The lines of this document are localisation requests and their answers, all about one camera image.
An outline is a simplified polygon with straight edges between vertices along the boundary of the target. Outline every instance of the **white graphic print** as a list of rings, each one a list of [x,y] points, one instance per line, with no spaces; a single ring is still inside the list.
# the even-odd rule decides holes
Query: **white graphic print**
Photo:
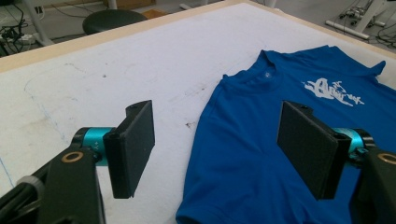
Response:
[[[355,105],[364,105],[364,102],[359,96],[347,93],[347,91],[341,86],[341,81],[333,82],[332,86],[329,86],[327,79],[322,77],[316,82],[308,81],[307,83],[304,83],[304,86],[319,98],[330,100],[336,99],[342,104],[349,106],[353,106],[353,103]]]

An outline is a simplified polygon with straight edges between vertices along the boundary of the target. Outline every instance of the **white tabletop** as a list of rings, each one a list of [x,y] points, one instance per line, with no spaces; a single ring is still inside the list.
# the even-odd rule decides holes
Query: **white tabletop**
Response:
[[[253,3],[207,7],[214,10],[0,74],[0,195],[68,147],[79,128],[116,127],[126,106],[152,100],[156,146],[135,197],[113,199],[108,171],[98,168],[106,219],[175,223],[198,118],[222,75],[249,68],[261,49],[338,46],[367,66],[387,61],[379,80],[396,89],[392,54]]]

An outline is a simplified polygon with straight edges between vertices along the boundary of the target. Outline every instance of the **brown box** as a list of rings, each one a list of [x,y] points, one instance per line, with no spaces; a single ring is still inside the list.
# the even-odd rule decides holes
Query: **brown box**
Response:
[[[105,6],[108,6],[108,1],[104,0]],[[134,9],[139,7],[148,7],[155,5],[156,0],[117,0],[117,8],[119,9]]]
[[[143,12],[142,14],[143,14],[143,16],[145,16],[147,19],[154,19],[154,18],[157,18],[157,17],[165,16],[165,15],[167,15],[168,13],[154,8],[154,9],[151,9],[151,10],[149,10],[149,11],[145,11],[145,12]]]

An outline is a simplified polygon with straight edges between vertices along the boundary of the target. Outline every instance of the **blue t-shirt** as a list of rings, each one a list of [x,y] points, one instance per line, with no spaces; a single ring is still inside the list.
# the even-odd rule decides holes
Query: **blue t-shirt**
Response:
[[[276,143],[282,101],[314,109],[332,128],[361,128],[396,152],[396,91],[337,47],[262,51],[224,76],[196,130],[178,223],[350,223],[360,170],[346,166],[333,200],[315,200]]]

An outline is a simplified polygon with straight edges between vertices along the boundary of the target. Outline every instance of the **stool seat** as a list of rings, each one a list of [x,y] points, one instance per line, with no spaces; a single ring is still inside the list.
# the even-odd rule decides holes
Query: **stool seat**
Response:
[[[93,35],[146,20],[147,18],[138,12],[123,9],[109,9],[94,12],[89,15],[82,23],[82,29],[85,34]]]

